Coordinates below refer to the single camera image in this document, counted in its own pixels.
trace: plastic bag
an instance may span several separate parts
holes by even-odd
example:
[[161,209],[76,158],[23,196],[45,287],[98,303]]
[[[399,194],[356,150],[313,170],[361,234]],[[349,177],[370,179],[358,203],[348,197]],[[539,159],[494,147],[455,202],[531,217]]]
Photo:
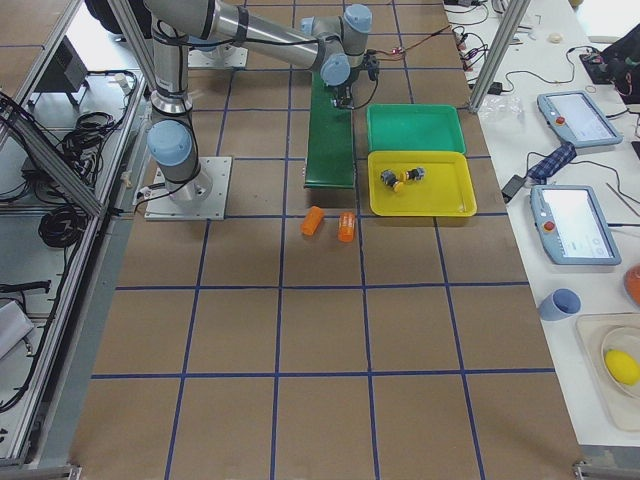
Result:
[[478,110],[478,117],[490,122],[514,119],[522,121],[522,100],[516,96],[487,95]]

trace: blue cup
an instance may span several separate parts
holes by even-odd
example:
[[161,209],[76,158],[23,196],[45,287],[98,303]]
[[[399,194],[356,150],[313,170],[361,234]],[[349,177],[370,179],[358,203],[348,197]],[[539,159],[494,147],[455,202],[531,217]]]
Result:
[[568,288],[560,288],[545,298],[540,306],[543,320],[562,320],[580,311],[580,297]]

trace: tablet screen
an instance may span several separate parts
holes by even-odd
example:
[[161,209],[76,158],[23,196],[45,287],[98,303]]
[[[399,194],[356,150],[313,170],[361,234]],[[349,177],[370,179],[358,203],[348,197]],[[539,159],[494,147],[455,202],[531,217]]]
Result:
[[587,190],[545,189],[544,200],[568,258],[613,258]]
[[549,100],[558,114],[564,117],[566,125],[579,141],[606,140],[615,137],[583,95],[577,93],[554,95],[549,97]]

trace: metal mounting plate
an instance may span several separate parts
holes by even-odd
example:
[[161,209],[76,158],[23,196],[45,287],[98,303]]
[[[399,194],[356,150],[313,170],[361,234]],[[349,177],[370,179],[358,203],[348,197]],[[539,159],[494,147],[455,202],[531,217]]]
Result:
[[193,70],[223,70],[229,68],[245,68],[247,65],[247,49],[242,47],[226,47],[222,55],[209,57],[200,50],[189,52],[189,68]]
[[[147,220],[223,220],[231,177],[231,157],[200,157],[202,168],[213,180],[211,192],[202,201],[187,204],[175,203],[170,197],[150,200],[144,217]],[[164,182],[160,169],[156,171],[155,183]],[[154,192],[156,197],[167,193],[165,189]]]

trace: power adapter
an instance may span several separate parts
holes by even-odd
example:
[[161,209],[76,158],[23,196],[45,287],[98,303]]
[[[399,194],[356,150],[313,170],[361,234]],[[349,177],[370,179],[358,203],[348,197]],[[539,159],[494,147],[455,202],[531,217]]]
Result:
[[513,197],[520,191],[524,185],[524,178],[520,175],[514,175],[502,188],[502,199],[504,203],[509,203]]
[[[469,85],[469,88],[473,90],[473,87],[475,86],[475,83],[472,83],[471,85]],[[487,93],[491,95],[500,95],[502,92],[504,92],[504,90],[502,89],[502,82],[493,82],[489,87],[489,91]]]

